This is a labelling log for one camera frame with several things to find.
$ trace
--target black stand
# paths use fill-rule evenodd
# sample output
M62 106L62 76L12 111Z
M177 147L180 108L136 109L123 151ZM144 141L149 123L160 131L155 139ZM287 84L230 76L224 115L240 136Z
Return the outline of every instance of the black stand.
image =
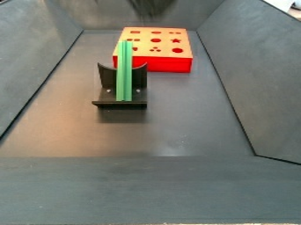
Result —
M97 63L101 90L97 101L92 104L100 108L145 108L147 107L147 63L131 70L131 101L116 101L116 69Z

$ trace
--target red shape sorter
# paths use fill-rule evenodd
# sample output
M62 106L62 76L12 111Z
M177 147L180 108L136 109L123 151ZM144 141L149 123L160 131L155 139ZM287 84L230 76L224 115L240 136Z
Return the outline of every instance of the red shape sorter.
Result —
M192 53L185 29L124 27L119 40L132 41L132 67L147 62L148 71L189 73ZM116 68L116 48L112 61Z

